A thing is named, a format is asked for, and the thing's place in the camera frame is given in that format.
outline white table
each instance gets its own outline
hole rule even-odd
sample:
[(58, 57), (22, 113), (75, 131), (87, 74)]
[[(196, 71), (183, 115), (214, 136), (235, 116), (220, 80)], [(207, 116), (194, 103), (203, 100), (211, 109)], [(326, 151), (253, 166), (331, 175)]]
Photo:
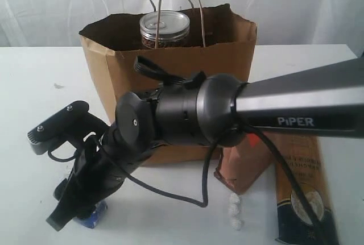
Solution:
[[(355, 58), (345, 45), (257, 46), (250, 82)], [(230, 192), (209, 174), (206, 209), (167, 199), (129, 181), (107, 199), (109, 211), (94, 230), (70, 222), (54, 231), (45, 219), (52, 193), (72, 163), (36, 156), (28, 130), (77, 99), (106, 114), (89, 77), (81, 47), (0, 48), (2, 244), (275, 244), (275, 174), (270, 167), (243, 196), (245, 225), (229, 224)], [(364, 141), (321, 139), (324, 165), (342, 244), (364, 240)], [(66, 157), (71, 146), (57, 154)], [(201, 197), (201, 162), (140, 168), (135, 176), (170, 192)]]

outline plastic jar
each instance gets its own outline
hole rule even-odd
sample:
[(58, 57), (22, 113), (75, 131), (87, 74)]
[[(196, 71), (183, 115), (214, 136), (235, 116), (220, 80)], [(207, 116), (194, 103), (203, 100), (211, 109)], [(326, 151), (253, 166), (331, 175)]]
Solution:
[[(158, 12), (142, 16), (139, 21), (140, 34), (144, 46), (154, 49)], [(189, 18), (176, 11), (161, 11), (159, 21), (158, 47), (185, 46), (189, 34)]]

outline clear plastic lid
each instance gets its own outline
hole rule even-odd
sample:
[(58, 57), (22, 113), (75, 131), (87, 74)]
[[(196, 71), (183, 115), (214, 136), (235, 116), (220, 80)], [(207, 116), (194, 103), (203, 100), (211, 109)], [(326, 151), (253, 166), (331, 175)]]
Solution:
[[(140, 21), (140, 33), (148, 40), (155, 41), (158, 12), (144, 15)], [(159, 21), (159, 41), (176, 41), (189, 32), (189, 18), (176, 11), (161, 11)]]

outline paper bag handle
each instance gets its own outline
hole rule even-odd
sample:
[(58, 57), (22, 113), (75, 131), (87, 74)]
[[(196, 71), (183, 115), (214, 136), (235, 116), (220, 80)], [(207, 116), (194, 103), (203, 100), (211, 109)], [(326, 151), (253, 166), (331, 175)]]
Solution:
[[(201, 1), (198, 0), (198, 3), (200, 5), (200, 14), (201, 14), (201, 34), (202, 34), (202, 43), (204, 47), (206, 47), (205, 42), (205, 26), (204, 26), (204, 12), (202, 11), (202, 4)], [(156, 29), (156, 35), (155, 35), (155, 46), (154, 48), (158, 48), (158, 41), (159, 41), (159, 22), (160, 22), (160, 8), (162, 6), (162, 0), (158, 0), (158, 15), (157, 15), (157, 29)]]

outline white backdrop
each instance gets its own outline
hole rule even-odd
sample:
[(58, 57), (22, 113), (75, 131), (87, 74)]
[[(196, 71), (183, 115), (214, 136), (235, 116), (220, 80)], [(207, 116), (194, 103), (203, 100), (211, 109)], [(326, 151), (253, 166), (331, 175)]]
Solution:
[[(258, 44), (347, 44), (363, 53), (364, 0), (202, 0), (226, 2), (257, 22)], [(163, 9), (188, 7), (187, 0), (163, 0)], [(78, 31), (88, 23), (150, 11), (148, 0), (0, 0), (0, 46), (80, 45)]]

